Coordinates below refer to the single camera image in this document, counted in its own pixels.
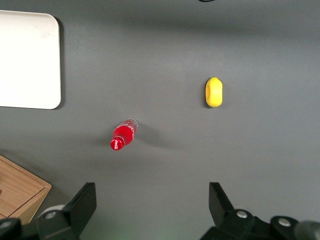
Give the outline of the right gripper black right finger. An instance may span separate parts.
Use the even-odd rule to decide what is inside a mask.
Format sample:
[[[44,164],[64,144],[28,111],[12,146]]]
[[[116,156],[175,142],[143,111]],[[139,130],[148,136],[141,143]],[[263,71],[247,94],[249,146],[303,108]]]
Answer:
[[[233,207],[218,182],[209,184],[209,211],[214,226],[202,240],[273,240],[270,225],[244,209]]]

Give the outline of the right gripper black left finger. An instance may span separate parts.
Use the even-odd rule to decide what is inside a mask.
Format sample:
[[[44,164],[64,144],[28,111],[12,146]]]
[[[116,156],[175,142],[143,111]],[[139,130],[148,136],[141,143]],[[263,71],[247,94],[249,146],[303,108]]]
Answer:
[[[68,203],[50,207],[36,219],[38,238],[79,240],[96,208],[96,185],[87,182]]]

